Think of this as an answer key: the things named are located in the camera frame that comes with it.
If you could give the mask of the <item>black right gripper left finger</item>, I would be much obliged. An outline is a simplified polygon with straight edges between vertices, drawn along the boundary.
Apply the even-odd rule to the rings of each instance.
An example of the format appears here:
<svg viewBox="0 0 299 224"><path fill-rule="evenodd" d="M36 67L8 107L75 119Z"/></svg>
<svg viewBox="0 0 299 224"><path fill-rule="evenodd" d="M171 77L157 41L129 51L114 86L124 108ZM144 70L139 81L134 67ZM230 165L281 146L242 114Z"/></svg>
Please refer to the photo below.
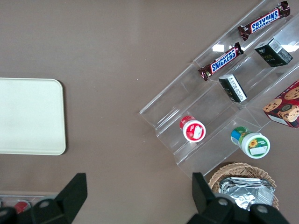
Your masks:
<svg viewBox="0 0 299 224"><path fill-rule="evenodd" d="M86 173L77 173L54 199L30 209L33 224L71 224L87 198Z"/></svg>

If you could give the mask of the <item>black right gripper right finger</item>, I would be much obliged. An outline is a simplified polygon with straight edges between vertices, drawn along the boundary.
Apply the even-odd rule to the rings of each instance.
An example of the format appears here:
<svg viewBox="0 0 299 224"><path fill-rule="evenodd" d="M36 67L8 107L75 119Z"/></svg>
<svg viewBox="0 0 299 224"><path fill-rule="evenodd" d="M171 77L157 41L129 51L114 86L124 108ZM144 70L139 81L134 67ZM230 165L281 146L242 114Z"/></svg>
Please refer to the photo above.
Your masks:
<svg viewBox="0 0 299 224"><path fill-rule="evenodd" d="M190 224L232 224L234 204L223 197L216 197L202 173L192 174L192 197L198 213Z"/></svg>

